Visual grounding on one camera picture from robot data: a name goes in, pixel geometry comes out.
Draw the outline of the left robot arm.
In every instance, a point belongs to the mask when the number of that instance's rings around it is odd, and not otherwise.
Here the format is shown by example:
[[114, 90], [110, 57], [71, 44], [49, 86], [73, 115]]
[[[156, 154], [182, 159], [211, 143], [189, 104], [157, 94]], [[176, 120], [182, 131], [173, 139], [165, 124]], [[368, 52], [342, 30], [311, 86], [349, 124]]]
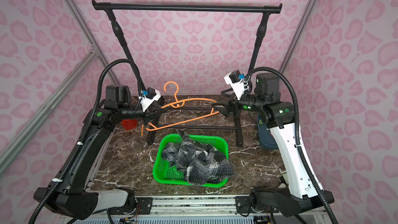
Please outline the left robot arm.
[[99, 192], [87, 192], [86, 180], [100, 150], [122, 120], [142, 119], [143, 124], [147, 125], [165, 110], [154, 104], [147, 108], [132, 106], [130, 91], [124, 85], [107, 86], [106, 98], [101, 99], [105, 76], [111, 68], [120, 63], [130, 64], [137, 82], [142, 82], [137, 65], [129, 59], [113, 61], [104, 68], [98, 79], [94, 106], [84, 120], [77, 143], [49, 185], [39, 187], [34, 193], [38, 206], [29, 219], [30, 224], [36, 222], [43, 208], [75, 220], [84, 220], [96, 211], [105, 211], [126, 204], [128, 191], [112, 190], [112, 199], [107, 201]]

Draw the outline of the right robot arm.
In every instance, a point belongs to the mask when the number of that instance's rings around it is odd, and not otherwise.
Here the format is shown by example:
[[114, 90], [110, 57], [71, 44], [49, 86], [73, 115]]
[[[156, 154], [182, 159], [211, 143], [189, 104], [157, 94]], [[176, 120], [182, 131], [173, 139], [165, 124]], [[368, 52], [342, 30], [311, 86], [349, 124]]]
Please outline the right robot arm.
[[267, 211], [274, 220], [274, 210], [285, 217], [324, 207], [331, 223], [338, 222], [331, 204], [332, 192], [323, 188], [315, 175], [303, 145], [297, 95], [288, 79], [271, 67], [257, 67], [247, 74], [235, 70], [224, 80], [234, 92], [213, 107], [228, 117], [240, 111], [256, 112], [274, 138], [282, 156], [287, 180], [284, 188], [257, 187], [251, 190], [249, 204], [243, 211]]

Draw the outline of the black white plaid shirt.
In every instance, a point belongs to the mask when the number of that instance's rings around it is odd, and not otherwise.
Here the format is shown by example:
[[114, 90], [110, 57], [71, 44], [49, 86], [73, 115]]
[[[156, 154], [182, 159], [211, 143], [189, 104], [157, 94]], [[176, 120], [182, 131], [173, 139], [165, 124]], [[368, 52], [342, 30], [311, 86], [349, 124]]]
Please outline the black white plaid shirt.
[[235, 174], [227, 153], [200, 142], [203, 136], [195, 139], [183, 130], [177, 134], [181, 142], [166, 141], [160, 157], [182, 174], [183, 181], [193, 186], [219, 184]]

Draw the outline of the orange plastic hanger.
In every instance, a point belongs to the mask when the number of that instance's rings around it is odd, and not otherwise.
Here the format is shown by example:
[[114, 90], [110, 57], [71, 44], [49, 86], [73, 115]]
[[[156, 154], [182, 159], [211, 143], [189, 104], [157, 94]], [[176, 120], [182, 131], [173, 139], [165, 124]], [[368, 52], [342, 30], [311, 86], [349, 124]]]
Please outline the orange plastic hanger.
[[[211, 103], [216, 103], [217, 102], [215, 100], [208, 99], [208, 98], [202, 98], [202, 97], [187, 98], [187, 99], [179, 100], [178, 97], [177, 97], [177, 94], [179, 92], [179, 86], [178, 86], [178, 84], [176, 82], [173, 82], [173, 81], [166, 82], [164, 84], [163, 90], [166, 91], [166, 88], [167, 88], [167, 86], [169, 84], [173, 84], [173, 85], [176, 86], [176, 91], [174, 93], [175, 101], [162, 106], [161, 108], [163, 110], [167, 110], [169, 107], [171, 107], [173, 109], [182, 110], [182, 107], [185, 105], [185, 103], [189, 102], [189, 101], [207, 101], [207, 102], [211, 102]], [[158, 131], [158, 130], [162, 130], [162, 129], [166, 129], [166, 128], [176, 127], [177, 125], [180, 125], [180, 124], [192, 122], [192, 121], [195, 121], [195, 120], [200, 120], [200, 119], [207, 118], [207, 117], [210, 117], [210, 116], [214, 116], [214, 115], [217, 115], [217, 114], [219, 114], [219, 111], [215, 111], [215, 109], [212, 107], [210, 109], [210, 113], [207, 114], [207, 115], [200, 116], [200, 117], [195, 117], [195, 118], [192, 118], [192, 119], [189, 119], [189, 120], [185, 120], [185, 121], [181, 121], [181, 122], [178, 122], [178, 123], [168, 124], [168, 125], [163, 126], [163, 127], [157, 127], [155, 124], [148, 123], [151, 126], [151, 128], [147, 127], [146, 130], [148, 132], [153, 132], [153, 131]]]

